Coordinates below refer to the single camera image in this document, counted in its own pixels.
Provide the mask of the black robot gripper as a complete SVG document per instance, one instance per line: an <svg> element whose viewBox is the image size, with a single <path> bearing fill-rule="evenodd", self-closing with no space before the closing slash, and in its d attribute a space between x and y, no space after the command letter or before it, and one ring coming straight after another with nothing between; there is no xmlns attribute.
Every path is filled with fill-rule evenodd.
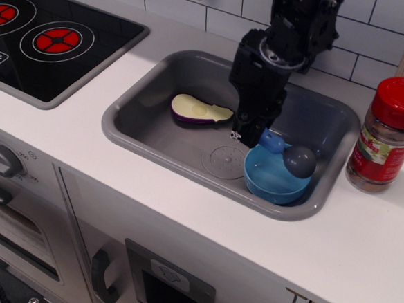
<svg viewBox="0 0 404 303"><path fill-rule="evenodd" d="M269 146L269 127L280 116L289 73L283 73L261 54L263 30L250 30L241 39L230 71L230 83L239 95L230 139L253 148Z"/></svg>

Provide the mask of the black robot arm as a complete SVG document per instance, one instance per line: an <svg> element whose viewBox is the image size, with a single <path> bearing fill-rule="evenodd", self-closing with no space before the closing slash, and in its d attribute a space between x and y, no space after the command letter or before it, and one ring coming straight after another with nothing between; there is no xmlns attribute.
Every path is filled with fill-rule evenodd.
<svg viewBox="0 0 404 303"><path fill-rule="evenodd" d="M317 54L339 37L336 20L345 0L273 0L270 26L241 39L230 70L239 95L231 136L249 148L282 112L286 83L309 71Z"/></svg>

